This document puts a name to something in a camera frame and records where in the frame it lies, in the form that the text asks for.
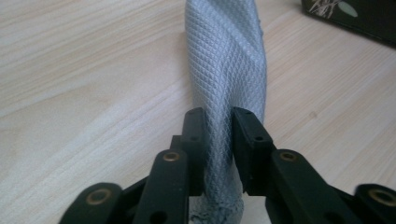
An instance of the wooden table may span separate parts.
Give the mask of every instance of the wooden table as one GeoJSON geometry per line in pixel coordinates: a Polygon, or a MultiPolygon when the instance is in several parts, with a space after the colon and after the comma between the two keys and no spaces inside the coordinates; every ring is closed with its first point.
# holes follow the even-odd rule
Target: wooden table
{"type": "MultiPolygon", "coordinates": [[[[1,1],[0,218],[57,223],[89,185],[149,173],[192,108],[184,1],[1,1]]],[[[396,51],[257,1],[264,126],[330,184],[396,189],[396,51]]],[[[248,198],[242,223],[266,223],[248,198]]]]}

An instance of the tabletop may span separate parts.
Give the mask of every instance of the tabletop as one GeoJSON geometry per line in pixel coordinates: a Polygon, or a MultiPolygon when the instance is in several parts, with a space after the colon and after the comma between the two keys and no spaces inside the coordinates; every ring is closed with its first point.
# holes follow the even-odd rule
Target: tabletop
{"type": "MultiPolygon", "coordinates": [[[[396,189],[396,50],[257,0],[264,127],[331,185],[396,189]]],[[[0,218],[57,223],[99,182],[126,188],[192,109],[185,1],[1,1],[0,218]]],[[[242,223],[269,223],[244,195],[242,223]]]]}

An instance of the gray mesh fabric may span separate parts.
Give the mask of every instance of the gray mesh fabric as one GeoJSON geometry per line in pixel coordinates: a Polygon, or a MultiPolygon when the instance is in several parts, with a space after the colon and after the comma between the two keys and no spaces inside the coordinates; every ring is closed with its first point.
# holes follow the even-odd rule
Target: gray mesh fabric
{"type": "Polygon", "coordinates": [[[242,188],[231,152],[231,108],[262,121],[266,61],[253,0],[188,0],[186,5],[194,106],[205,109],[209,152],[205,196],[191,199],[194,223],[239,223],[242,188]]]}

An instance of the light wood grain surface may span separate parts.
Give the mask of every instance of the light wood grain surface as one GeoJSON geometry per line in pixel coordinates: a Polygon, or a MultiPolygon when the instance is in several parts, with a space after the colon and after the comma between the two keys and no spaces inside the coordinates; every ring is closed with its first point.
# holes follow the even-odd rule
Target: light wood grain surface
{"type": "MultiPolygon", "coordinates": [[[[126,188],[192,108],[184,1],[0,2],[0,223],[57,223],[88,186],[126,188]]],[[[396,189],[396,50],[258,0],[264,126],[330,184],[396,189]]],[[[263,198],[243,223],[268,223],[263,198]]]]}

